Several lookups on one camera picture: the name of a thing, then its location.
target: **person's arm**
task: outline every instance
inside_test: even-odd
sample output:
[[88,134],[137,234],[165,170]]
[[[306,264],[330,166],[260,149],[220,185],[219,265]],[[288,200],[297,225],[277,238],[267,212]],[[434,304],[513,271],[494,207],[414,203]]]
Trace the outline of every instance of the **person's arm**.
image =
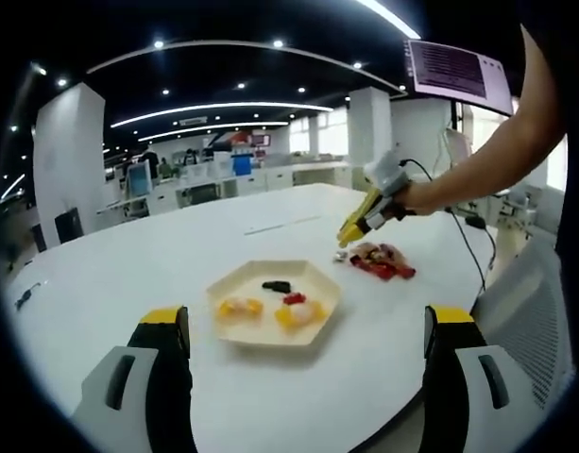
[[532,172],[564,137],[551,70],[524,27],[526,73],[517,113],[469,159],[431,183],[412,184],[398,200],[431,212],[511,187]]

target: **office desk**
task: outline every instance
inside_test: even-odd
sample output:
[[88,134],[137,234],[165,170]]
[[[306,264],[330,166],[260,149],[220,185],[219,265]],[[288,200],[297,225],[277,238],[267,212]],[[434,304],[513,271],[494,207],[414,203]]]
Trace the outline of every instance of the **office desk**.
[[[10,321],[62,412],[81,381],[149,310],[184,304],[191,331],[192,421],[207,452],[348,451],[421,387],[424,307],[471,309],[480,278],[452,218],[439,212],[372,232],[417,268],[382,282],[332,262],[335,234],[364,194],[323,184],[220,200],[110,228],[38,255],[9,287]],[[485,269],[491,245],[464,226]],[[218,341],[205,289],[247,260],[310,260],[342,287],[312,349]],[[13,301],[45,281],[20,312]]]

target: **white pillar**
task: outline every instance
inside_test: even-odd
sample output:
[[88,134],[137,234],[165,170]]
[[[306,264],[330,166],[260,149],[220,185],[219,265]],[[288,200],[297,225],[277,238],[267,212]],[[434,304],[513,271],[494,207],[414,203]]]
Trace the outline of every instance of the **white pillar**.
[[320,147],[318,145],[318,117],[311,116],[308,118],[308,135],[310,139],[310,154],[318,156]]
[[365,165],[393,149],[390,97],[376,88],[349,94],[349,160]]
[[33,179],[48,248],[60,245],[55,218],[77,208],[85,234],[97,231],[105,184],[102,135],[104,99],[81,83],[59,95],[37,116]]

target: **window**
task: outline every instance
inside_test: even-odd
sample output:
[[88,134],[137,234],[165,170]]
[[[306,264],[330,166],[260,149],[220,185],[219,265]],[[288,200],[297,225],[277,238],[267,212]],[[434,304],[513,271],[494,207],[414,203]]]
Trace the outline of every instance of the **window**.
[[319,152],[347,156],[349,152],[348,110],[342,108],[329,113],[321,113],[317,121]]
[[308,118],[300,118],[289,125],[289,152],[310,152]]
[[[514,113],[518,111],[518,100],[515,99]],[[507,119],[506,116],[486,109],[471,106],[473,115],[472,151],[475,153]],[[560,191],[566,190],[568,174],[568,140],[565,137],[547,158],[547,185]]]

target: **hexagonal plate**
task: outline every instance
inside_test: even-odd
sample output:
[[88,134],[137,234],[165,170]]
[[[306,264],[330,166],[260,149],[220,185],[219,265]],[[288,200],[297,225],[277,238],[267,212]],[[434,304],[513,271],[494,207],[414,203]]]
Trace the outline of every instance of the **hexagonal plate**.
[[[308,298],[319,301],[327,318],[323,322],[312,323],[287,332],[275,319],[274,313],[282,306],[284,294],[262,288],[268,280],[286,280],[292,291],[303,293]],[[339,286],[325,276],[309,261],[249,261],[235,271],[216,281],[207,290],[210,309],[218,337],[240,344],[261,344],[277,346],[306,346],[325,326],[339,304]],[[257,321],[240,320],[226,323],[218,320],[219,306],[229,297],[252,297],[262,301],[264,312]]]

